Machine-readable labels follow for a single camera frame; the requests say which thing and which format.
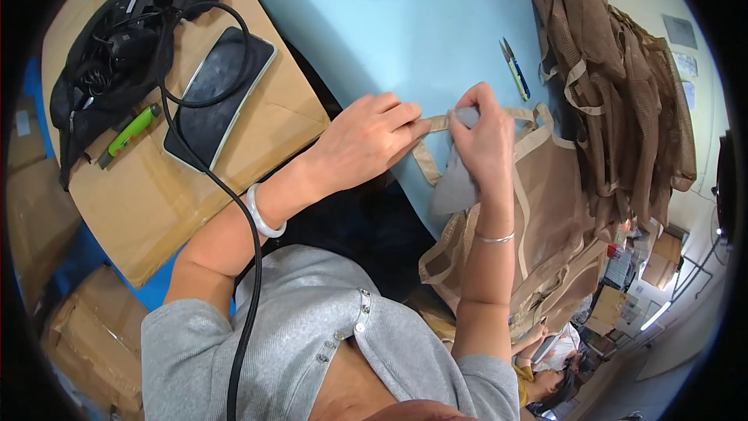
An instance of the light blue table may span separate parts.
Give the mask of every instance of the light blue table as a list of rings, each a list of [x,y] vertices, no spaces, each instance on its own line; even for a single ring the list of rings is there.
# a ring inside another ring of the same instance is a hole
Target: light blue table
[[[540,46],[531,0],[260,0],[282,36],[309,61],[346,107],[367,93],[395,92],[444,114],[473,84],[491,84],[502,105],[547,102],[538,76]],[[506,37],[531,98],[523,103],[499,42]],[[425,145],[444,169],[446,133]],[[413,208],[438,238],[447,217],[428,214],[432,187],[408,155],[392,168]]]

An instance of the black bag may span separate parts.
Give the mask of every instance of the black bag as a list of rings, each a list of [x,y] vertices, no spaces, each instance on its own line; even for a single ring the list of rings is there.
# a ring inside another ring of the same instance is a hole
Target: black bag
[[[219,0],[149,0],[147,11],[140,15],[142,20],[138,22],[145,23],[152,38],[147,45],[153,47],[153,52],[140,49],[139,54],[143,57],[134,61],[121,60],[129,62],[128,65],[113,69],[111,59],[102,54],[106,54],[101,44],[106,36],[102,39],[102,33],[123,26],[111,23],[113,17],[122,13],[120,1],[107,0],[86,23],[72,43],[65,67],[52,87],[49,114],[52,125],[60,131],[60,184],[65,191],[70,182],[70,170],[80,157],[90,163],[85,150],[108,128],[119,125],[130,115],[134,116],[137,106],[156,87],[155,42],[161,39],[164,25],[175,19],[178,10],[200,2]],[[197,7],[196,12],[185,14],[183,18],[193,21],[210,8],[209,5],[205,9]],[[171,69],[173,41],[168,52],[170,58],[166,59],[168,64],[165,64],[164,74]],[[106,89],[92,94],[91,75],[97,81],[106,81],[103,84]]]

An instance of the woman in yellow shirt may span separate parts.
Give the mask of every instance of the woman in yellow shirt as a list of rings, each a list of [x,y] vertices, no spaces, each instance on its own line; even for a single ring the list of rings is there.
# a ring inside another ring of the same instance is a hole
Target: woman in yellow shirt
[[[512,345],[512,352],[517,355],[512,367],[517,373],[520,407],[532,402],[543,402],[549,410],[566,399],[574,384],[571,364],[560,371],[546,370],[533,374],[530,359],[538,351],[547,333],[545,325],[537,324],[525,337]]]

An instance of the silver bracelet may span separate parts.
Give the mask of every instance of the silver bracelet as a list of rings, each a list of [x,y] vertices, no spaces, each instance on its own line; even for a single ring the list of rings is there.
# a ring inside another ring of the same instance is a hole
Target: silver bracelet
[[[499,239],[484,238],[483,236],[481,236],[478,233],[475,233],[475,237],[478,238],[478,239],[481,239],[483,242],[488,242],[489,244],[501,244],[502,242],[508,242],[509,239],[513,238],[514,237],[514,231],[512,231],[512,233],[510,235],[508,235],[508,236],[506,236],[504,238],[499,238]]]
[[[286,232],[286,224],[287,222],[284,221],[282,225],[280,225],[280,228],[278,230],[271,229],[270,226],[266,225],[263,219],[259,216],[259,211],[257,210],[257,204],[254,202],[254,192],[257,190],[257,186],[259,186],[259,183],[252,184],[248,190],[247,190],[247,209],[249,210],[249,214],[252,215],[252,219],[254,220],[254,225],[257,227],[257,231],[267,237],[267,238],[280,238],[283,233]]]

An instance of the blue floor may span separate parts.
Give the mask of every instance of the blue floor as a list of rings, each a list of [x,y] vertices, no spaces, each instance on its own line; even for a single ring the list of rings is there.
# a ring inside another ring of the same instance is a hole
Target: blue floor
[[[32,58],[26,67],[23,93],[24,96],[31,96],[34,98],[34,107],[37,111],[37,118],[41,122],[39,126],[44,139],[47,157],[55,156],[55,152],[51,146],[50,132],[44,123],[46,115],[42,99],[41,72],[39,68],[39,60],[36,57]],[[52,129],[53,135],[57,136],[56,129]],[[177,255],[179,255],[179,252],[174,254],[174,256],[170,258],[169,261],[166,262],[145,285],[139,289],[135,289],[126,279],[124,279],[120,271],[117,270],[117,264],[112,263],[109,260],[104,249],[101,248],[97,240],[94,238],[93,233],[91,233],[91,230],[88,228],[85,221],[83,221],[76,233],[76,237],[70,244],[70,249],[67,251],[62,266],[52,277],[52,282],[59,289],[61,295],[65,295],[71,290],[71,288],[80,285],[80,282],[85,279],[89,273],[101,266],[103,263],[109,262],[114,265],[114,269],[117,271],[118,275],[122,276],[123,281],[132,290],[133,294],[136,295],[138,300],[143,303],[149,311],[153,311],[164,303],[166,291],[168,290],[169,282],[171,281],[174,260]],[[231,314],[234,314],[235,311],[235,306],[232,301]]]

